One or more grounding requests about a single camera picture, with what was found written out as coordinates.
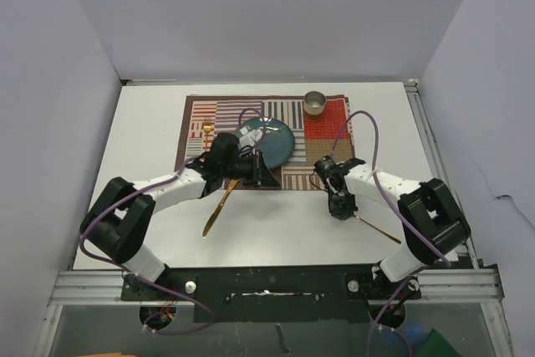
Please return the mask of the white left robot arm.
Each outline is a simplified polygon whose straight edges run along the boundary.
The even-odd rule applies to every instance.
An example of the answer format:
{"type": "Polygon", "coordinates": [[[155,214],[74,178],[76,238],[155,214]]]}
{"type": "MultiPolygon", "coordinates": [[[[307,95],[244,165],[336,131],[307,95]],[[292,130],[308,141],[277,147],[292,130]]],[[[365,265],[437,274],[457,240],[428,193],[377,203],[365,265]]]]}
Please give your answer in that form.
{"type": "Polygon", "coordinates": [[[184,201],[202,199],[224,181],[247,188],[279,188],[262,152],[240,145],[234,134],[217,135],[208,151],[183,162],[178,171],[147,181],[110,180],[80,225],[79,249],[141,278],[140,289],[153,299],[170,289],[165,264],[144,244],[151,218],[184,201]]]}

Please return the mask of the gold spoon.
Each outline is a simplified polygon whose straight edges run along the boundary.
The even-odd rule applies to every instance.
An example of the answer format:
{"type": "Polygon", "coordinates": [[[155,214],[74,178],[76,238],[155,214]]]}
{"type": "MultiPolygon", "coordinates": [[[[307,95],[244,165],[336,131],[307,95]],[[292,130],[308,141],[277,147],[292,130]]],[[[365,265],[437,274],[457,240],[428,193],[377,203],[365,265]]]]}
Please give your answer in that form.
{"type": "Polygon", "coordinates": [[[371,222],[363,219],[362,217],[359,217],[359,216],[354,216],[357,220],[361,221],[362,223],[364,223],[365,225],[367,225],[368,227],[374,229],[375,231],[377,231],[378,233],[380,233],[381,235],[387,237],[388,239],[390,239],[392,242],[395,242],[396,244],[401,244],[401,240],[397,237],[394,237],[393,235],[389,234],[388,232],[380,229],[379,227],[373,225],[371,222]]]}

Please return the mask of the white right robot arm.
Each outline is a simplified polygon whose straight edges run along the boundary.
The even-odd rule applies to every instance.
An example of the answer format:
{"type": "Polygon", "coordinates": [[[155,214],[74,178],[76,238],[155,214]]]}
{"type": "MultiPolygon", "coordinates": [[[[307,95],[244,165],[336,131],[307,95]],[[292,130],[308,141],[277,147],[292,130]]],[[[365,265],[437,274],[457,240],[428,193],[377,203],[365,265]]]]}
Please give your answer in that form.
{"type": "Polygon", "coordinates": [[[471,236],[463,212],[440,179],[407,180],[375,171],[358,158],[337,163],[330,156],[318,160],[314,171],[328,193],[332,217],[354,217],[360,196],[393,209],[401,220],[405,241],[372,268],[373,290],[381,297],[392,297],[403,279],[434,265],[471,236]]]}

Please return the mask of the gold fork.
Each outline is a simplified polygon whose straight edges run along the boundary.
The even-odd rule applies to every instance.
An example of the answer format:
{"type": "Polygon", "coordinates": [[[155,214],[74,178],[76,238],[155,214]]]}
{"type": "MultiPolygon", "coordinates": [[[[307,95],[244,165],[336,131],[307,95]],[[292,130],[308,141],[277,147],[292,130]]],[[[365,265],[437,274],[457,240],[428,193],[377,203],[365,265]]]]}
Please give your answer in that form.
{"type": "Polygon", "coordinates": [[[204,120],[202,124],[202,129],[204,133],[204,151],[208,151],[208,141],[212,130],[211,121],[204,120]]]}

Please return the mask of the beige metal cup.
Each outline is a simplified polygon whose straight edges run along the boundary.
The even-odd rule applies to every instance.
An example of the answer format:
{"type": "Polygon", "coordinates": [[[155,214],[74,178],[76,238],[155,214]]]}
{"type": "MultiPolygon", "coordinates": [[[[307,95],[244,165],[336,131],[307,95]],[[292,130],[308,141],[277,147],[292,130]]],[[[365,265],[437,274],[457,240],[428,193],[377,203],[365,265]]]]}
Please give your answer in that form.
{"type": "Polygon", "coordinates": [[[324,94],[309,91],[303,98],[303,113],[307,120],[320,120],[327,103],[324,94]]]}

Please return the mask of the gold knife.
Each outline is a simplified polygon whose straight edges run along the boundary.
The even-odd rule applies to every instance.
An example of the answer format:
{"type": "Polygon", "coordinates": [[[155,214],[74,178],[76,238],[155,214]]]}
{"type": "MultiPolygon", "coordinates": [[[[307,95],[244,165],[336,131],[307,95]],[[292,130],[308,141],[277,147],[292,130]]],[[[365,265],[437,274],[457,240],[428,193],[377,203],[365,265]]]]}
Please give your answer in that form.
{"type": "Polygon", "coordinates": [[[239,181],[240,181],[239,179],[232,179],[232,180],[229,181],[229,184],[227,186],[227,189],[226,189],[224,195],[222,196],[222,199],[219,201],[216,209],[210,215],[210,217],[208,218],[208,220],[206,222],[206,225],[203,228],[203,231],[202,231],[202,237],[203,238],[207,238],[207,236],[208,236],[210,230],[212,229],[214,223],[217,221],[217,218],[219,217],[220,213],[222,212],[222,209],[224,208],[228,197],[231,195],[231,193],[233,192],[233,190],[235,189],[235,187],[237,186],[239,181]]]}

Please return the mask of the patchwork striped cloth placemat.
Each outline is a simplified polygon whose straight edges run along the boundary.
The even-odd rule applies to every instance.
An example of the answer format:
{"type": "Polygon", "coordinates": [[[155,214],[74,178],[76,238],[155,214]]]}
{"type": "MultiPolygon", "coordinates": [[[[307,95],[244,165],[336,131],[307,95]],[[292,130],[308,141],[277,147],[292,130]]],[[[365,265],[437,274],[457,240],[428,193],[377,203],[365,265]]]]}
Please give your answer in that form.
{"type": "Polygon", "coordinates": [[[204,152],[204,120],[211,121],[208,150],[215,136],[232,132],[239,124],[261,115],[282,121],[293,132],[295,149],[289,161],[270,171],[285,191],[315,191],[322,186],[313,176],[313,165],[335,149],[340,161],[354,157],[350,125],[343,126],[349,116],[349,99],[329,95],[320,120],[307,120],[303,113],[302,95],[188,95],[183,110],[176,153],[176,167],[190,157],[204,152]]]}

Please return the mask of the blue ceramic plate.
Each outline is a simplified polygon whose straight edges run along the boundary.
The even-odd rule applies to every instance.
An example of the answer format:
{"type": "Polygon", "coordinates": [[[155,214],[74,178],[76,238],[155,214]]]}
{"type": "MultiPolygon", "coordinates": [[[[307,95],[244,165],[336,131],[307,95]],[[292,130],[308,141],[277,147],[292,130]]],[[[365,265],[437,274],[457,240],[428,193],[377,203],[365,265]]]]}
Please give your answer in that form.
{"type": "Polygon", "coordinates": [[[254,118],[234,131],[240,140],[240,147],[255,145],[261,138],[257,149],[262,152],[267,167],[271,170],[289,161],[295,149],[293,132],[282,121],[274,118],[254,118]]]}

